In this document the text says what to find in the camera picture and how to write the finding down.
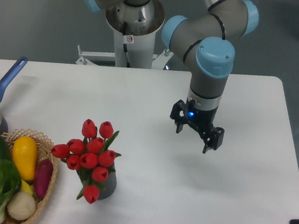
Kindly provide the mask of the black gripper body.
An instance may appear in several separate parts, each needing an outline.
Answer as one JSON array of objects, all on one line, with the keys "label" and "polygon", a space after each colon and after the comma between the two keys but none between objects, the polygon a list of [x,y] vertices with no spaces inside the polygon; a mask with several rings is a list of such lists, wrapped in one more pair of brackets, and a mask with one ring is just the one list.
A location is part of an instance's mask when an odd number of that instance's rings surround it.
[{"label": "black gripper body", "polygon": [[194,99],[186,101],[181,129],[187,124],[198,132],[202,139],[212,139],[213,120],[218,107],[208,111],[200,110],[194,107],[194,103]]}]

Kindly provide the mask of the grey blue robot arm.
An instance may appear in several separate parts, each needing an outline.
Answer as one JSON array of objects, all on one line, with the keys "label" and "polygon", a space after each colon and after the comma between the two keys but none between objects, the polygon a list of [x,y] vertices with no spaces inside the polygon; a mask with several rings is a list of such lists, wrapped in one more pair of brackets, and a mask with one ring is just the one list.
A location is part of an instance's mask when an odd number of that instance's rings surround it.
[{"label": "grey blue robot arm", "polygon": [[159,0],[85,0],[91,10],[105,12],[117,67],[151,68],[156,32],[161,32],[166,48],[192,74],[187,99],[174,104],[170,117],[177,131],[188,125],[199,133],[204,150],[216,150],[224,129],[213,120],[235,59],[230,40],[255,30],[259,12],[251,1],[204,1],[207,14],[190,21],[179,15],[165,19]]}]

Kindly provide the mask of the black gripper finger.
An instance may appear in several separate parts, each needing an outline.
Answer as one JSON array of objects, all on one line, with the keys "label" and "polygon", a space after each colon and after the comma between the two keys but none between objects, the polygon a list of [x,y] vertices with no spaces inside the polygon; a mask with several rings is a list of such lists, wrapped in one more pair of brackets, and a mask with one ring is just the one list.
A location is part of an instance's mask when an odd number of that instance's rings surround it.
[{"label": "black gripper finger", "polygon": [[173,108],[170,113],[170,118],[174,121],[174,124],[177,126],[176,133],[180,133],[183,128],[184,124],[187,124],[187,118],[185,117],[185,109],[186,104],[183,100],[179,100],[174,103]]},{"label": "black gripper finger", "polygon": [[224,128],[210,127],[209,130],[202,133],[202,139],[205,146],[202,153],[205,154],[209,150],[217,150],[223,143]]}]

